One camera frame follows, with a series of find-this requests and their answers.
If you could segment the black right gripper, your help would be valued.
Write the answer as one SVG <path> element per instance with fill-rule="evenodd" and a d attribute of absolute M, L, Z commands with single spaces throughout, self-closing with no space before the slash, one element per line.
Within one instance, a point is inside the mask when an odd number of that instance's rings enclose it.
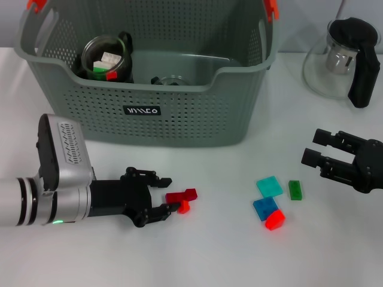
<path fill-rule="evenodd" d="M 320 176 L 368 194 L 372 190 L 383 190 L 383 143 L 374 139 L 368 141 L 339 131 L 330 132 L 317 129 L 313 143 L 354 154 L 353 165 L 322 156 L 320 152 L 306 148 L 301 163 L 314 169 L 320 168 Z"/>

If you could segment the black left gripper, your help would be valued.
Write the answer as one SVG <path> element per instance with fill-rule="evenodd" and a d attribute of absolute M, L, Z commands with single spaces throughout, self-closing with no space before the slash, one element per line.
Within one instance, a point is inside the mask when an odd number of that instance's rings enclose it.
<path fill-rule="evenodd" d="M 165 221 L 181 203 L 153 207 L 148 186 L 167 188 L 171 183 L 171 178 L 160 178 L 155 171 L 133 167 L 128 167 L 119 180 L 95 180 L 90 185 L 89 217 L 124 215 L 136 227 Z"/>

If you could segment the dark red curved brick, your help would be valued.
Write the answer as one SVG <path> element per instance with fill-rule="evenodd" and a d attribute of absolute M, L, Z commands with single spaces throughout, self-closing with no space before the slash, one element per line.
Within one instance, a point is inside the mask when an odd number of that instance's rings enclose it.
<path fill-rule="evenodd" d="M 168 204 L 181 203 L 182 201 L 193 201 L 197 199 L 197 191 L 195 188 L 188 188 L 179 193 L 166 193 L 165 200 Z"/>

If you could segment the teal square plate brick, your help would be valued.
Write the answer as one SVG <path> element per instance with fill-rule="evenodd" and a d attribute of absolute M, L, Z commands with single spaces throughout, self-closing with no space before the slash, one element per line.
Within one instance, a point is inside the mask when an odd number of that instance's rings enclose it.
<path fill-rule="evenodd" d="M 256 185 L 264 198 L 276 197 L 283 193 L 283 189 L 275 176 L 258 180 Z"/>

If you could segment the glass teacup with black sleeve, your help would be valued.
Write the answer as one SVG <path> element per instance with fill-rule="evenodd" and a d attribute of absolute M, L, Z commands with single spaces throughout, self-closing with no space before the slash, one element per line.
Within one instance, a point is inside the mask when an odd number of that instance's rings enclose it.
<path fill-rule="evenodd" d="M 151 84 L 152 85 L 158 85 L 158 86 L 189 86 L 189 82 L 186 81 L 183 77 L 181 76 L 175 76 L 171 75 L 168 77 L 154 77 L 151 79 Z"/>
<path fill-rule="evenodd" d="M 120 32 L 117 36 L 101 35 L 92 39 L 85 46 L 81 59 L 89 80 L 107 81 L 106 73 L 97 74 L 93 72 L 93 62 L 101 61 L 104 52 L 121 56 L 121 61 L 109 69 L 109 71 L 117 72 L 118 81 L 116 82 L 133 83 L 133 41 L 131 35 L 125 31 Z"/>

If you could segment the white thick toy brick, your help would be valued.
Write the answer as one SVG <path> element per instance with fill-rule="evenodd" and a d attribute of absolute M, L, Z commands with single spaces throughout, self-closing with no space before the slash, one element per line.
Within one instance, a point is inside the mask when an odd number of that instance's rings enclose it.
<path fill-rule="evenodd" d="M 121 56 L 118 54 L 112 54 L 104 52 L 101 58 L 101 61 L 104 63 L 109 63 L 112 65 L 117 65 L 121 61 Z"/>

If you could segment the grey perforated storage basket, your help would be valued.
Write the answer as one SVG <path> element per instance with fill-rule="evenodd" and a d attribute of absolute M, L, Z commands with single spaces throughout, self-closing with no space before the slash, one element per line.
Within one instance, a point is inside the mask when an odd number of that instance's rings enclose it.
<path fill-rule="evenodd" d="M 172 147 L 234 145 L 245 137 L 275 60 L 278 20 L 262 0 L 47 0 L 25 9 L 15 51 L 55 114 L 86 138 Z M 133 83 L 82 79 L 77 54 L 101 35 L 129 33 Z M 152 85 L 181 76 L 189 86 Z"/>

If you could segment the green flat toy brick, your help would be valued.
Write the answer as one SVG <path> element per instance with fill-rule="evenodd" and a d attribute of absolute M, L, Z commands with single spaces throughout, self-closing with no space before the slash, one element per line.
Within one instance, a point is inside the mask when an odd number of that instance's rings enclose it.
<path fill-rule="evenodd" d="M 291 200 L 301 201 L 303 199 L 300 181 L 289 181 L 288 188 Z"/>

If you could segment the blue square plate brick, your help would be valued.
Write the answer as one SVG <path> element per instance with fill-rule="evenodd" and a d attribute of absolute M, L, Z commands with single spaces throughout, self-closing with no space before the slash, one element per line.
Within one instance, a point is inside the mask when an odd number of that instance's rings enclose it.
<path fill-rule="evenodd" d="M 253 202 L 253 207 L 256 210 L 261 222 L 267 220 L 267 218 L 273 212 L 278 210 L 278 206 L 275 203 L 275 200 L 273 197 L 265 197 L 262 199 L 255 200 Z"/>

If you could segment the large orange-red sloped brick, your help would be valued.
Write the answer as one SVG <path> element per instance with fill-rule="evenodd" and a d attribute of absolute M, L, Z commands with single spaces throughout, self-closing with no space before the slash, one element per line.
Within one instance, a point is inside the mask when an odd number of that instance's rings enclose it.
<path fill-rule="evenodd" d="M 268 230 L 276 230 L 279 227 L 282 227 L 285 222 L 285 215 L 282 210 L 278 209 L 271 213 L 265 220 L 265 227 Z"/>

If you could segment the black clay teapot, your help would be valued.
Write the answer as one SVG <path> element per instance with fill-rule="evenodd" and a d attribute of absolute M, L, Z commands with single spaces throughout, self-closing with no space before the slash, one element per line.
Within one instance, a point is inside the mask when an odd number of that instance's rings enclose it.
<path fill-rule="evenodd" d="M 85 80 L 88 79 L 87 72 L 83 66 L 80 54 L 77 54 L 75 57 L 75 60 L 73 63 L 73 72 L 74 72 L 74 74 L 76 74 L 76 76 L 78 76 L 82 79 L 85 79 Z"/>

